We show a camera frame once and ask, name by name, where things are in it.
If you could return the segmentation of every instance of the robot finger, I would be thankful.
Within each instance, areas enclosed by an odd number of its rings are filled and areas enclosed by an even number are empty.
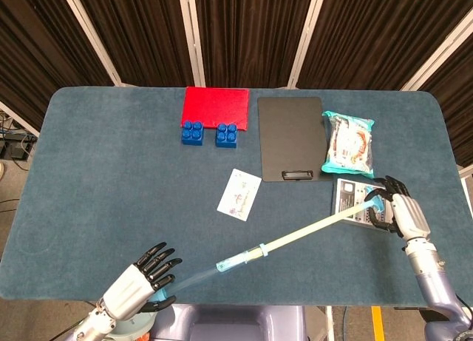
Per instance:
[[[149,274],[148,275],[148,280],[150,282],[153,282],[154,280],[157,280],[158,278],[163,276],[167,271],[169,271],[175,265],[178,265],[181,262],[182,262],[182,260],[180,258],[174,258],[173,260],[170,260],[170,261],[166,262],[161,267],[159,267],[156,271]]]
[[[399,180],[396,180],[395,178],[392,178],[391,176],[386,176],[386,179],[391,183],[397,193],[410,197],[409,191],[407,190],[404,183],[400,182]]]
[[[390,194],[389,192],[387,192],[385,189],[382,189],[382,188],[377,188],[377,189],[372,190],[364,198],[364,201],[367,202],[368,200],[372,200],[373,197],[375,197],[376,195],[380,195],[385,200],[388,200],[389,202],[392,202],[392,194]]]
[[[143,268],[142,271],[144,274],[148,273],[149,271],[152,271],[157,265],[159,265],[161,262],[163,262],[166,258],[168,258],[171,254],[174,253],[174,249],[169,249],[165,250],[164,252],[161,252],[158,256],[153,258],[149,263],[147,263]]]
[[[387,230],[388,232],[398,231],[395,224],[379,221],[378,218],[376,217],[375,210],[372,207],[368,208],[368,216],[370,217],[370,221],[374,225],[374,227],[378,229]]]
[[[375,182],[381,183],[383,186],[386,187],[386,190],[391,193],[392,195],[396,194],[395,188],[386,178],[375,178]]]
[[[173,295],[162,302],[147,302],[143,307],[140,309],[138,313],[154,313],[159,310],[166,309],[172,303],[176,301],[176,297]]]
[[[166,246],[166,243],[158,243],[156,246],[151,247],[143,256],[140,257],[140,259],[135,263],[135,265],[138,267],[139,270],[142,269],[142,267],[147,264],[150,259],[159,251],[161,250],[164,246]]]
[[[176,277],[173,274],[168,274],[164,278],[161,278],[156,283],[152,284],[152,287],[155,291],[158,289],[166,287],[169,283],[173,283]]]

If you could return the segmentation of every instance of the clipboard clip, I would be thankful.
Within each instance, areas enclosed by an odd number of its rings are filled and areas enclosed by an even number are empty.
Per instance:
[[[282,171],[283,180],[312,180],[313,171]]]

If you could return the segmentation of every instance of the floor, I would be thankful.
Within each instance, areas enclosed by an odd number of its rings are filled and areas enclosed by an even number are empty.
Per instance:
[[[20,164],[28,169],[33,155],[27,163]],[[20,170],[12,161],[4,164],[0,179],[0,201],[20,198],[27,179],[26,171]],[[473,189],[470,199],[473,201]],[[2,203],[0,211],[14,209],[17,201]],[[0,251],[7,242],[15,212],[0,213]],[[0,299],[0,340],[39,341],[50,340],[56,334],[76,323],[92,310],[86,302],[71,301],[9,301]],[[323,339],[326,330],[325,308],[306,307],[307,332],[312,341]],[[336,341],[343,340],[343,318],[345,307],[333,308],[333,328]],[[417,311],[382,308],[384,336],[386,341],[423,340],[424,322]],[[374,341],[371,308],[349,307],[346,315],[347,340]]]

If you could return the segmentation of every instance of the red book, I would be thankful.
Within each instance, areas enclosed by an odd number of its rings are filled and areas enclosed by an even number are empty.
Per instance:
[[[246,130],[249,98],[249,90],[187,87],[180,125],[200,121],[204,128],[217,128],[220,123],[233,123],[238,130]]]

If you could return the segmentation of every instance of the plastic tube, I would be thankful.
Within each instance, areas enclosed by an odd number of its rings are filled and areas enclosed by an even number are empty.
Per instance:
[[[213,277],[216,274],[230,271],[231,269],[234,269],[237,266],[241,266],[248,262],[258,260],[261,257],[266,257],[268,256],[268,253],[270,251],[274,251],[289,243],[293,243],[294,241],[301,239],[304,236],[312,234],[313,232],[317,232],[320,229],[326,228],[327,226],[337,223],[340,220],[346,217],[349,217],[351,215],[354,215],[358,212],[362,212],[371,206],[378,208],[378,210],[383,209],[381,200],[376,200],[376,199],[378,198],[373,198],[373,200],[368,200],[367,202],[358,204],[357,206],[353,206],[351,208],[345,209],[339,213],[326,217],[325,219],[319,220],[313,224],[305,226],[302,229],[291,232],[290,234],[280,237],[279,239],[271,241],[270,243],[267,243],[267,244],[262,243],[259,246],[253,247],[252,249],[246,250],[232,257],[229,257],[225,260],[222,260],[216,263],[214,267],[206,271],[197,273],[194,276],[182,282],[177,283],[176,285],[171,285],[169,287],[166,287],[165,289],[160,289],[158,292],[156,292],[156,294],[152,296],[150,301],[164,300],[167,298],[167,296],[174,295],[176,291],[187,288],[194,284],[198,284],[210,277]]]

